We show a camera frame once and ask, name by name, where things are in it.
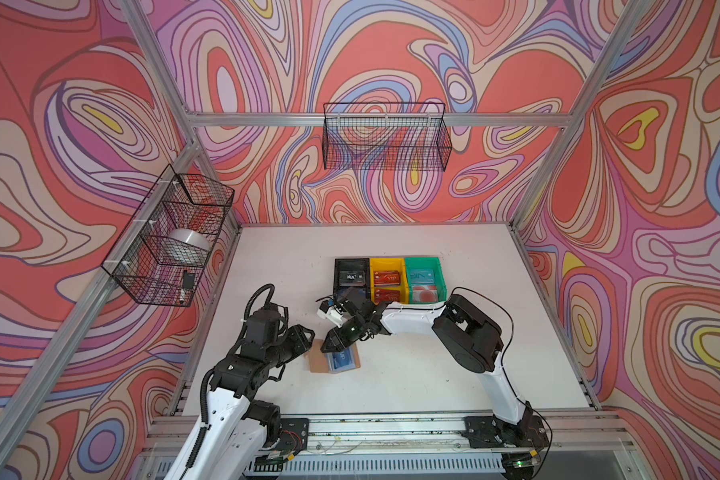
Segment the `blue VIP credit card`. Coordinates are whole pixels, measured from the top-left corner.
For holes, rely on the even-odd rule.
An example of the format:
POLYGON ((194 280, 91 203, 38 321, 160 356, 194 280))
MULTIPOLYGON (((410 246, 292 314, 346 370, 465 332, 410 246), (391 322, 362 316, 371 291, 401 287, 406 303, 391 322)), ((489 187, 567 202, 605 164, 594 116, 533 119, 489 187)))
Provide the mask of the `blue VIP credit card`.
POLYGON ((332 372, 343 372, 353 370, 357 367, 356 360, 350 349, 342 352, 333 352, 326 355, 329 369, 332 372))

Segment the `tan leather card holder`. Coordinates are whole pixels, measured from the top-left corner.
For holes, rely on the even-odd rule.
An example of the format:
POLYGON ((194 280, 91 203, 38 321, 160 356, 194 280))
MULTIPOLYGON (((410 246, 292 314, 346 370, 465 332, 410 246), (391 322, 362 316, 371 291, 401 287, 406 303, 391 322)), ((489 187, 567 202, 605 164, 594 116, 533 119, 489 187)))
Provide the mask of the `tan leather card holder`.
MULTIPOLYGON (((314 341, 314 343, 313 343, 312 348, 311 348, 311 349, 307 352, 307 354, 306 354, 306 358, 307 358, 308 364, 309 364, 309 370, 310 370, 312 373, 316 373, 316 374, 338 374, 338 373, 343 373, 343 372, 352 371, 352 370, 347 370, 347 371, 343 371, 343 372, 332 372, 332 371, 329 369, 328 359, 327 359, 327 357, 326 357, 327 354, 322 353, 322 352, 320 351, 320 347, 321 347, 322 343, 323 343, 323 340, 322 340, 322 339, 316 339, 316 340, 314 341)), ((359 368, 361 367, 361 362, 360 362, 360 358, 359 358, 359 353, 358 353, 357 347, 356 347, 356 346, 352 346, 352 347, 350 347, 350 348, 348 348, 348 349, 350 349, 350 350, 352 351, 352 353, 353 353, 353 355, 354 355, 354 358, 355 358, 355 360, 356 360, 356 365, 357 365, 357 367, 356 367, 355 369, 353 369, 353 370, 359 369, 359 368)))

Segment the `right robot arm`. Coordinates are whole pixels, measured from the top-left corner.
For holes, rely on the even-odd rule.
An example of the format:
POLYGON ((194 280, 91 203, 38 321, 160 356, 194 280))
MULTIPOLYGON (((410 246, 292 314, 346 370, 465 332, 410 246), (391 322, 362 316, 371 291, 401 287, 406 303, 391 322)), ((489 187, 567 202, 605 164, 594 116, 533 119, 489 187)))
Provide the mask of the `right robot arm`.
POLYGON ((378 335, 437 337, 460 367, 478 375, 491 402, 490 416, 465 419, 462 436, 472 448, 551 446, 551 428, 508 377, 504 354, 510 344, 502 340, 502 328, 466 297, 453 293, 429 304, 376 304, 350 288, 321 299, 317 315, 333 324, 321 346, 324 353, 340 353, 378 335))

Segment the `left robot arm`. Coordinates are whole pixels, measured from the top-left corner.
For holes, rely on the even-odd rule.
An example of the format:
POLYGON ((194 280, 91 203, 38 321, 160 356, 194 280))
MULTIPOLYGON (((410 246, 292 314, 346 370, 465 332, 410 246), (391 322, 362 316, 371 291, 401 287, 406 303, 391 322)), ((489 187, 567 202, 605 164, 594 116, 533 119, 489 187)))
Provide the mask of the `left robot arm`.
POLYGON ((271 283, 253 293, 237 340, 203 375, 199 417, 168 479, 240 479, 249 466, 281 467, 307 446, 307 420, 290 426, 278 405, 256 398, 315 338, 313 330, 290 323, 288 308, 272 301, 274 293, 271 283))

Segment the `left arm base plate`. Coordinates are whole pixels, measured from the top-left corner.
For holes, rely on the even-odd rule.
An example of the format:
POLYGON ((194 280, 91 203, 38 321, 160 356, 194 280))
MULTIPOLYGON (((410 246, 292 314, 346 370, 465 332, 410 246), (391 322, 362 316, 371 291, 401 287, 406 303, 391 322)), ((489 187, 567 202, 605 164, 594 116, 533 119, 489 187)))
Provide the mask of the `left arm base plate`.
POLYGON ((310 420, 307 417, 285 419, 253 419, 257 427, 264 429, 261 451, 300 452, 308 446, 310 420))

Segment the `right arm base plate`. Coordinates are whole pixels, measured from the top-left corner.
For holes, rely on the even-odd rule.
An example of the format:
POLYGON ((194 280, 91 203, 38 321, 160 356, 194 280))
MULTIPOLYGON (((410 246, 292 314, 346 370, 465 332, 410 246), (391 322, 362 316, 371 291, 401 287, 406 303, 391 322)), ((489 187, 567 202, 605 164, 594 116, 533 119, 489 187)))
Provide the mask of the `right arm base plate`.
POLYGON ((464 418, 461 436, 471 448, 528 448, 543 449, 549 443, 548 429, 538 415, 524 417, 518 425, 504 422, 495 416, 464 418))

